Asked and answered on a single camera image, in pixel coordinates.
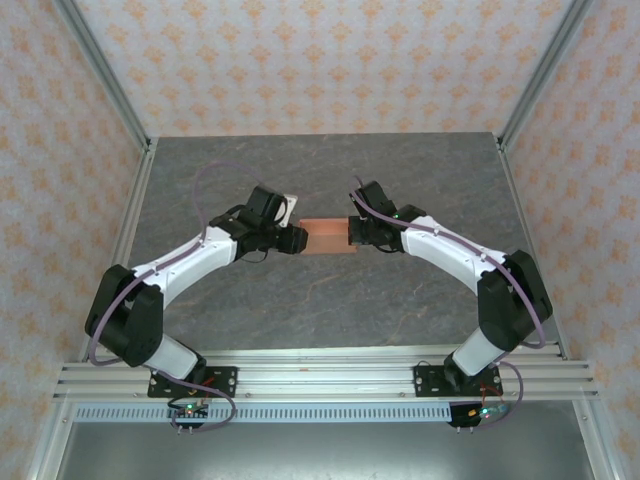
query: black mounting bracket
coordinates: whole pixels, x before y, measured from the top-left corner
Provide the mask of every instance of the black mounting bracket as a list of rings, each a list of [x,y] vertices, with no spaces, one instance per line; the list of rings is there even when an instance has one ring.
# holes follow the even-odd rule
[[[220,390],[231,398],[236,396],[238,367],[206,367],[204,378],[205,382],[213,378],[210,383],[207,383],[207,387]],[[203,398],[207,396],[207,392],[177,385],[167,378],[161,375],[154,375],[151,372],[147,396],[149,398]],[[216,398],[213,394],[209,394],[209,397]]]
[[[443,365],[416,365],[413,367],[413,386],[416,397],[481,397],[481,384],[495,388],[502,395],[502,378],[498,367],[485,368],[473,381],[457,388],[447,381]],[[484,392],[487,397],[497,397],[491,390]]]

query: orange block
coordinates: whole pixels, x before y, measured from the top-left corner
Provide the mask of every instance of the orange block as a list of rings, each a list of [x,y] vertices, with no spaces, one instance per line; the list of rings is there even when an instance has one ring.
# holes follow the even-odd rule
[[[358,248],[349,245],[348,218],[305,218],[300,226],[309,234],[303,255],[356,253]]]

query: gray countertop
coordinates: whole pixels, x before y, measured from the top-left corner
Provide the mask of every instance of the gray countertop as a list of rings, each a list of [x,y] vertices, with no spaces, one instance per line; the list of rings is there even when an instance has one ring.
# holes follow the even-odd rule
[[[192,182],[216,159],[254,167],[267,185],[298,195],[293,221],[355,214],[347,190],[358,174],[378,180],[396,205],[412,203],[477,243],[527,250],[489,133],[162,138],[130,266],[197,234]],[[245,202],[254,186],[246,174],[214,170],[202,179],[200,202],[213,218]],[[457,280],[420,259],[366,247],[235,262],[165,312],[165,331],[195,349],[459,343],[477,322],[476,299]]]

